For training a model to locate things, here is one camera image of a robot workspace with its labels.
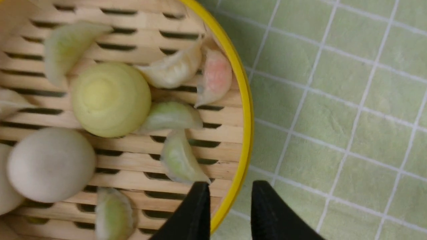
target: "dumpling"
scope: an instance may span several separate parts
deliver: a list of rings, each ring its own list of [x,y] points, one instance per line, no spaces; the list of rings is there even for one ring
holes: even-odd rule
[[[0,120],[24,108],[36,108],[19,93],[0,88]]]
[[[166,168],[166,175],[173,181],[193,184],[195,181],[211,183],[201,169],[184,129],[171,131],[164,142],[160,161]]]
[[[13,188],[7,176],[7,163],[11,150],[11,146],[0,143],[0,215],[14,210],[25,200],[25,198]]]
[[[162,129],[202,129],[197,110],[186,103],[167,101],[153,103],[144,124],[136,131],[144,134]]]
[[[206,48],[203,77],[197,83],[195,108],[220,100],[230,90],[233,70],[228,59],[218,50]]]
[[[192,46],[167,56],[149,66],[135,66],[155,88],[177,88],[190,80],[202,62],[202,40],[199,37]]]
[[[130,201],[118,190],[99,187],[95,212],[97,240],[126,240],[133,233],[135,221]]]
[[[78,21],[60,26],[44,41],[44,62],[47,80],[59,88],[67,87],[66,74],[91,46],[95,39],[113,31],[104,24]]]

